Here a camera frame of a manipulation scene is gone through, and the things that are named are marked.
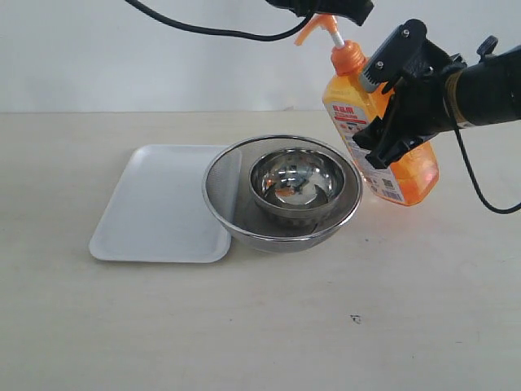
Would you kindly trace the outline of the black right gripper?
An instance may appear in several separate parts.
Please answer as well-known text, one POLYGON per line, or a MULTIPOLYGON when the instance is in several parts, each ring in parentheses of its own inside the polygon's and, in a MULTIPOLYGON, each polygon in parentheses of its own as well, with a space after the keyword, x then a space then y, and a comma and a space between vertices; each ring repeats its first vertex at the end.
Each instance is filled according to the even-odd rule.
POLYGON ((426 36, 427 26, 421 20, 400 24, 358 78, 365 90, 360 96, 371 108, 383 109, 383 114, 353 136, 376 169, 386 169, 439 133, 453 129, 444 102, 445 82, 465 69, 467 62, 459 53, 447 54, 426 36), (392 94, 376 91, 383 83, 392 94))

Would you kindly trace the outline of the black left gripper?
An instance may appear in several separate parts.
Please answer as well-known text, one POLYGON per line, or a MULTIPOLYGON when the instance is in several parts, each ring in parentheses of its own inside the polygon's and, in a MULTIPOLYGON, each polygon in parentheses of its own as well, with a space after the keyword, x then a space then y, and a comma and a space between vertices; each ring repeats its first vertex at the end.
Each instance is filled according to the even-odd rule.
POLYGON ((371 0, 267 0, 272 7, 288 10, 298 17, 309 13, 343 17, 362 26, 374 9, 371 0))

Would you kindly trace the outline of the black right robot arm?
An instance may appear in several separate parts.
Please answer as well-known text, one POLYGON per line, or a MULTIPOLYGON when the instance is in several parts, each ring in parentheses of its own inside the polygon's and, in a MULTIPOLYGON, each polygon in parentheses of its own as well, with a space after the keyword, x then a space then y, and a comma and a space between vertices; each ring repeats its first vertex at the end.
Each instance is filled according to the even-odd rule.
POLYGON ((496 45, 488 37, 470 66, 429 41, 421 20, 399 25, 359 76, 366 91, 391 95, 384 114, 352 137, 370 164, 386 169, 442 132, 519 120, 520 49, 495 55, 496 45))

